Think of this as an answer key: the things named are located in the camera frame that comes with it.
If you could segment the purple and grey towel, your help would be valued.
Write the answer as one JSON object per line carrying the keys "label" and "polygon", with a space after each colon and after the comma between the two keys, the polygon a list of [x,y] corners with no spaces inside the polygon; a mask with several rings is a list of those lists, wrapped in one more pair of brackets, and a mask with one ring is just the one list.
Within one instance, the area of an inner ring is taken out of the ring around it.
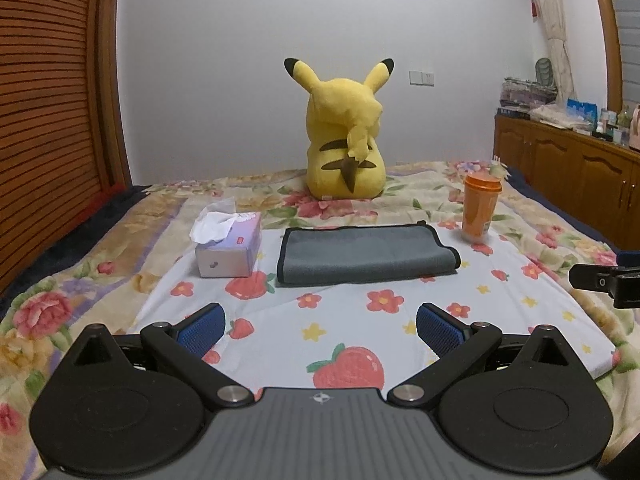
{"label": "purple and grey towel", "polygon": [[424,221],[285,231],[277,265],[283,286],[407,281],[453,274],[461,257]]}

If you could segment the white strawberry print cloth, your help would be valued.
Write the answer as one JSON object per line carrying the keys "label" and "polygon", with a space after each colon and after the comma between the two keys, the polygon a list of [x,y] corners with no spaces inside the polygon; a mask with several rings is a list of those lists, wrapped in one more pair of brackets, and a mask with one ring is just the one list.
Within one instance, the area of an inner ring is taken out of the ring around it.
{"label": "white strawberry print cloth", "polygon": [[264,387],[382,391],[436,360],[416,333],[430,302],[466,324],[488,322],[507,334],[557,327],[593,377],[613,367],[615,349],[580,305],[511,243],[491,235],[480,247],[459,243],[461,266],[439,278],[320,287],[277,282],[282,233],[266,231],[246,278],[201,278],[185,252],[160,279],[134,321],[178,323],[216,302],[221,338],[205,361],[250,390]]}

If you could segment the floral bed blanket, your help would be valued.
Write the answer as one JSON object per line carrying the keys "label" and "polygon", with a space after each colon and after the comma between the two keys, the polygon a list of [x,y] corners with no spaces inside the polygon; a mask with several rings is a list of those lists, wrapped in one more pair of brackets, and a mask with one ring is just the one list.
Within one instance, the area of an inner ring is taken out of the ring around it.
{"label": "floral bed blanket", "polygon": [[239,209],[262,214],[262,234],[282,236],[286,228],[426,221],[444,244],[457,248],[463,243],[463,180],[481,169],[503,183],[490,236],[511,243],[553,278],[614,346],[613,367],[596,377],[614,415],[604,454],[612,460],[639,432],[639,315],[615,309],[605,294],[572,289],[567,274],[575,263],[610,266],[613,248],[532,191],[522,191],[496,162],[419,162],[392,168],[384,193],[358,202],[314,200],[294,170],[157,184],[63,240],[1,305],[2,477],[35,479],[42,473],[27,423],[36,397],[86,325],[101,323],[116,334],[137,331],[134,321],[160,279],[185,252],[194,253],[189,232],[206,205],[233,198]]}

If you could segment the wooden sideboard cabinet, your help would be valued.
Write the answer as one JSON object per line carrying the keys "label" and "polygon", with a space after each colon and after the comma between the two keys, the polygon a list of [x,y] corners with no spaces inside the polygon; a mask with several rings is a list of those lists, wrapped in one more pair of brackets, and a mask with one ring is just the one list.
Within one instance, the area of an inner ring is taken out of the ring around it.
{"label": "wooden sideboard cabinet", "polygon": [[494,155],[515,185],[599,233],[639,249],[639,154],[570,130],[495,117]]}

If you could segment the white tissue box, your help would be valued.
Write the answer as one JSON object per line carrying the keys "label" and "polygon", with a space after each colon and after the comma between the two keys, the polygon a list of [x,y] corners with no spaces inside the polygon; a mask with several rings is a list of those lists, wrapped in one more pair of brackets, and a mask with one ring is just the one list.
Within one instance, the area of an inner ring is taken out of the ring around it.
{"label": "white tissue box", "polygon": [[262,240],[259,212],[204,209],[190,232],[201,278],[247,278]]}

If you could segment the orange lidded cup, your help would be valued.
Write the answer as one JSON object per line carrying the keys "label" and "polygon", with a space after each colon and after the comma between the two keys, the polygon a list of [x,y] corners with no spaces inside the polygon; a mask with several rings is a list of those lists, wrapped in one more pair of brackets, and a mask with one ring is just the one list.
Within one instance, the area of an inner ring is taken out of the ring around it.
{"label": "orange lidded cup", "polygon": [[501,192],[501,181],[487,171],[465,176],[462,234],[470,242],[484,242]]}

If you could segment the pink bag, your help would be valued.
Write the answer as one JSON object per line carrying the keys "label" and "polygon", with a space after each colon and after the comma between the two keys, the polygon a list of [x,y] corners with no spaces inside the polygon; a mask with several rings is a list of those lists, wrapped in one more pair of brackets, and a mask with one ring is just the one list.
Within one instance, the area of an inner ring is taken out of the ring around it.
{"label": "pink bag", "polygon": [[632,114],[629,127],[629,147],[640,152],[640,105],[634,108],[634,114]]}

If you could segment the blue picture box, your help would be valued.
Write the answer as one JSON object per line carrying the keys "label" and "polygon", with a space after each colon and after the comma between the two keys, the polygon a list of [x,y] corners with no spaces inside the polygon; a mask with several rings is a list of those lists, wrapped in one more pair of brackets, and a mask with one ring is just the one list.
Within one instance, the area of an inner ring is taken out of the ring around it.
{"label": "blue picture box", "polygon": [[576,128],[593,132],[598,122],[598,107],[594,103],[582,102],[574,99],[566,101],[566,111],[576,122]]}

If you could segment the yellow Pikachu plush toy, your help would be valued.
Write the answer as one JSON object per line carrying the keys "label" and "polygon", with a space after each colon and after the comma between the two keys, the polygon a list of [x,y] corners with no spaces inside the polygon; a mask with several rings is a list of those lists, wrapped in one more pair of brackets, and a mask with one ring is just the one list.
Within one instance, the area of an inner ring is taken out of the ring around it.
{"label": "yellow Pikachu plush toy", "polygon": [[370,200],[386,182],[376,138],[383,107],[375,97],[390,78],[394,61],[378,62],[363,81],[320,79],[297,58],[286,58],[288,74],[308,92],[306,185],[317,200]]}

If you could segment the stack of folded clothes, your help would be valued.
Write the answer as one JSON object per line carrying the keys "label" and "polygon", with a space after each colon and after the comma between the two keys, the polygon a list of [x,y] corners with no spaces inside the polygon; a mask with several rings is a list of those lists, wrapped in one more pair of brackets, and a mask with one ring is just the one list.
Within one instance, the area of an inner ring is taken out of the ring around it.
{"label": "stack of folded clothes", "polygon": [[557,95],[554,87],[538,84],[537,81],[506,77],[502,82],[499,102],[502,107],[528,112],[554,102]]}

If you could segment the wooden louvered wardrobe door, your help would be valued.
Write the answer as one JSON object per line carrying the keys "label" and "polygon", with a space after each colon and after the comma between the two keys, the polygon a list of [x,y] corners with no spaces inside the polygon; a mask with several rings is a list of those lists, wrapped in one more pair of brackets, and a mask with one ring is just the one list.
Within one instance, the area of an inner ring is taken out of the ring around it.
{"label": "wooden louvered wardrobe door", "polygon": [[130,187],[117,0],[1,0],[1,285]]}

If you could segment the tied beige curtain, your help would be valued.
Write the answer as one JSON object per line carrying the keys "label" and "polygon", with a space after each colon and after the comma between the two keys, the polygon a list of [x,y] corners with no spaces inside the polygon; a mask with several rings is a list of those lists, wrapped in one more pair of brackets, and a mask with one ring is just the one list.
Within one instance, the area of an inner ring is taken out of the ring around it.
{"label": "tied beige curtain", "polygon": [[535,0],[535,2],[544,26],[554,81],[558,89],[556,100],[565,104],[568,99],[575,99],[576,93],[566,44],[563,0]]}

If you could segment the white wall switch plate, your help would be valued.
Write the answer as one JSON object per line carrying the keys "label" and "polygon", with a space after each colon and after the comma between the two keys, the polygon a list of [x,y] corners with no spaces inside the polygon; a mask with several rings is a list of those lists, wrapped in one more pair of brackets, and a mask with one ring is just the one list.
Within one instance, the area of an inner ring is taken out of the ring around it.
{"label": "white wall switch plate", "polygon": [[434,87],[435,75],[432,73],[419,72],[418,70],[410,70],[409,84],[412,86]]}

